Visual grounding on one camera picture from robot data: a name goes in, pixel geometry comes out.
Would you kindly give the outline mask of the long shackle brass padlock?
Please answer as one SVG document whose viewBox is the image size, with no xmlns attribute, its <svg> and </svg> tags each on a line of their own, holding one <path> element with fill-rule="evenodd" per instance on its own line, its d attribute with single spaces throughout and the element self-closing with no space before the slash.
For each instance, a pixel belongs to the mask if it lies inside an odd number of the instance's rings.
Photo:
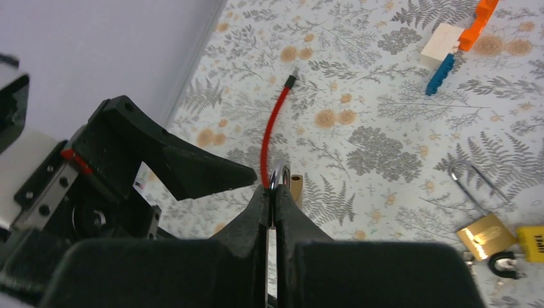
<svg viewBox="0 0 544 308">
<path fill-rule="evenodd" d="M 465 193 L 480 213 L 479 219 L 460 228 L 456 234 L 474 258 L 478 261 L 483 261 L 496 253 L 506 251 L 518 241 L 499 217 L 494 212 L 485 209 L 468 190 L 467 186 L 461 182 L 461 177 L 457 175 L 457 170 L 462 166 L 467 167 L 479 176 L 491 189 L 491 192 L 498 196 L 504 203 L 509 203 L 509 200 L 472 162 L 468 160 L 455 160 L 449 167 L 448 172 L 452 180 Z"/>
</svg>

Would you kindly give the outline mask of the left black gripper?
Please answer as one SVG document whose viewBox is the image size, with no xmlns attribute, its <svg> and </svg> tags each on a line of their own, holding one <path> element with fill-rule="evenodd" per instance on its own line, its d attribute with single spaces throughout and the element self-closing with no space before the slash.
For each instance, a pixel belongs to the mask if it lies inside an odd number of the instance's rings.
<svg viewBox="0 0 544 308">
<path fill-rule="evenodd" d="M 43 293 L 59 259 L 83 239 L 156 239 L 161 211 L 133 191 L 141 164 L 178 201 L 257 179 L 252 168 L 169 133 L 128 96 L 104 100 L 71 141 L 57 141 L 25 127 L 29 89 L 18 59 L 1 55 L 3 293 Z"/>
</svg>

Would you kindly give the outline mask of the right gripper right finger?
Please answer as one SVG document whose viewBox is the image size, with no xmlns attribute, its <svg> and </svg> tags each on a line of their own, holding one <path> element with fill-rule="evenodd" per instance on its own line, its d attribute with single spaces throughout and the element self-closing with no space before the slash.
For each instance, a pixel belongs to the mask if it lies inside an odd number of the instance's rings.
<svg viewBox="0 0 544 308">
<path fill-rule="evenodd" d="M 273 191 L 279 307 L 483 307 L 458 252 L 443 243 L 338 241 L 283 185 Z"/>
</svg>

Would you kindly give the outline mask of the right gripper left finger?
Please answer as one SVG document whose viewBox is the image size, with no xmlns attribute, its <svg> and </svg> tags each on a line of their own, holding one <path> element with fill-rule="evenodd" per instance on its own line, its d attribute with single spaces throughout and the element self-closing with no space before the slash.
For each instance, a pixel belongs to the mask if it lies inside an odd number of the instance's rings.
<svg viewBox="0 0 544 308">
<path fill-rule="evenodd" d="M 41 307 L 265 307 L 268 192 L 209 239 L 93 239 L 72 246 Z"/>
</svg>

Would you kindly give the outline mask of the small brass padlock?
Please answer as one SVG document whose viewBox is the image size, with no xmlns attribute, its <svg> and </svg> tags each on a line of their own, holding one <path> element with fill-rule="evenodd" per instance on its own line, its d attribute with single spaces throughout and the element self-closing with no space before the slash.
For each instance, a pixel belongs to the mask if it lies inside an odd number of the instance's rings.
<svg viewBox="0 0 544 308">
<path fill-rule="evenodd" d="M 286 186 L 297 207 L 303 208 L 303 176 L 293 175 L 288 160 L 280 159 L 276 162 L 269 176 L 269 189 L 274 191 L 280 185 Z"/>
</svg>

